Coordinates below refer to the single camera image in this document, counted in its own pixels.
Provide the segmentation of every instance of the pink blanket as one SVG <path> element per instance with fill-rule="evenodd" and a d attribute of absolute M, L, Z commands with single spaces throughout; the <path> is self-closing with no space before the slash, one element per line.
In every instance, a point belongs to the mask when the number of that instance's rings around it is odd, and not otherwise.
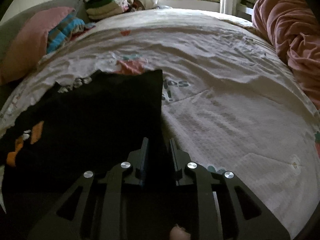
<path fill-rule="evenodd" d="M 252 21 L 320 109 L 320 25 L 305 0 L 258 0 Z"/>

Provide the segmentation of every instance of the gray pillow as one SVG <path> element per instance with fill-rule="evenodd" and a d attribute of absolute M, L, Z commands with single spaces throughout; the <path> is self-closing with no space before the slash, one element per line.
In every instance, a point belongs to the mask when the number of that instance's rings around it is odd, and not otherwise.
<path fill-rule="evenodd" d="M 6 21 L 4 24 L 0 25 L 0 62 L 3 60 L 6 51 L 8 50 L 10 43 L 19 33 L 20 29 L 23 27 L 24 23 L 29 20 L 33 15 L 39 11 L 48 10 L 54 7 L 71 7 L 79 8 L 80 5 L 84 3 L 83 0 L 52 0 L 45 3 L 33 6 Z"/>
<path fill-rule="evenodd" d="M 82 19 L 85 24 L 90 22 L 87 11 L 85 10 L 85 1 L 84 0 L 79 0 L 79 3 L 77 5 L 77 7 L 75 8 L 75 11 L 71 14 L 79 19 Z"/>

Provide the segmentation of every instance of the pink pillow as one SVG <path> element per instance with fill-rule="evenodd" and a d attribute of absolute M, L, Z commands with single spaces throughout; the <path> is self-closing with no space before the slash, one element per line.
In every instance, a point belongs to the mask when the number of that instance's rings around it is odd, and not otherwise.
<path fill-rule="evenodd" d="M 56 7 L 31 17 L 12 41 L 0 64 L 0 85 L 24 77 L 46 54 L 48 33 L 74 9 Z"/>

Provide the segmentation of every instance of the pink cloth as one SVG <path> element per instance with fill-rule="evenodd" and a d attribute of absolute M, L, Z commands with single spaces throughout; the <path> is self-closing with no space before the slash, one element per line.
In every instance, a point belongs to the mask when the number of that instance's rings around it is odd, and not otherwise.
<path fill-rule="evenodd" d="M 46 54 L 48 33 L 74 9 L 56 7 L 36 13 L 12 41 L 0 64 L 0 85 L 24 77 Z"/>
<path fill-rule="evenodd" d="M 305 0 L 258 0 L 253 26 L 270 40 L 320 109 L 320 25 Z"/>

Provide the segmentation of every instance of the metal screw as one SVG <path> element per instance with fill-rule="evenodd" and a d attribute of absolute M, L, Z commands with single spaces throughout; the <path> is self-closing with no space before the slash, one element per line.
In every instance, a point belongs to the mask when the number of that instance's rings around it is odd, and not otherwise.
<path fill-rule="evenodd" d="M 233 172 L 231 172 L 231 171 L 226 171 L 226 172 L 224 173 L 224 176 L 225 176 L 227 179 L 232 179 L 232 178 L 234 177 L 234 174 L 233 174 Z"/>
<path fill-rule="evenodd" d="M 188 163 L 188 168 L 189 169 L 195 169 L 197 167 L 196 163 Z"/>
<path fill-rule="evenodd" d="M 91 177 L 93 176 L 93 172 L 92 172 L 92 171 L 86 171 L 86 172 L 83 174 L 83 176 L 84 176 L 85 178 L 91 178 Z"/>
<path fill-rule="evenodd" d="M 28 134 L 28 133 L 22 134 L 22 140 L 24 140 L 24 141 L 28 140 L 29 137 L 30 137 L 30 134 Z"/>
<path fill-rule="evenodd" d="M 124 168 L 124 169 L 127 169 L 131 166 L 131 164 L 129 162 L 123 162 L 121 163 L 121 167 Z"/>

